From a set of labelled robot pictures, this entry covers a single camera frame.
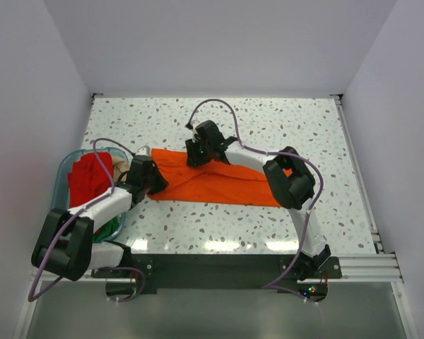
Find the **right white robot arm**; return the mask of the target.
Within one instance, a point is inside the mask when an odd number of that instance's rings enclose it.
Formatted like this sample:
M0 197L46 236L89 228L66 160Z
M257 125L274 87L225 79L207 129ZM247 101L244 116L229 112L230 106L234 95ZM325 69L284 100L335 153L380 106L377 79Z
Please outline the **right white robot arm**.
M322 273L331 251L311 208L315 179L296 150L287 147L274 155L248 150L237 137L224 137L211 120L190 122L186 127L193 134L186 141L187 165L199 167L215 160L264 174L272 196L288 210L299 240L303 241L298 257L302 272L311 278Z

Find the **orange t shirt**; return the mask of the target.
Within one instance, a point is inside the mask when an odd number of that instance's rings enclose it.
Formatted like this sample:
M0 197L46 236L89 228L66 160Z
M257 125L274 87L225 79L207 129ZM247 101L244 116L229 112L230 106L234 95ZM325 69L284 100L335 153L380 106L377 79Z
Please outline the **orange t shirt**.
M200 167L187 165L187 154L152 149L168 187L150 195L155 201L186 201L279 207L264 174L239 165L211 161Z

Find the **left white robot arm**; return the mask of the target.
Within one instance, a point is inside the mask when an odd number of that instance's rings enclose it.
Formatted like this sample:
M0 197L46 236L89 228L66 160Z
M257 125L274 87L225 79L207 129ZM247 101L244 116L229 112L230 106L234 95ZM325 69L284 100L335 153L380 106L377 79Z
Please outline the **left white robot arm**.
M151 156L135 155L125 182L83 205L48 212L31 264L71 281L88 270L101 268L108 268L117 277L128 275L132 260L124 255L124 246L106 241L95 244L93 235L105 223L135 207L146 194L161 192L167 186Z

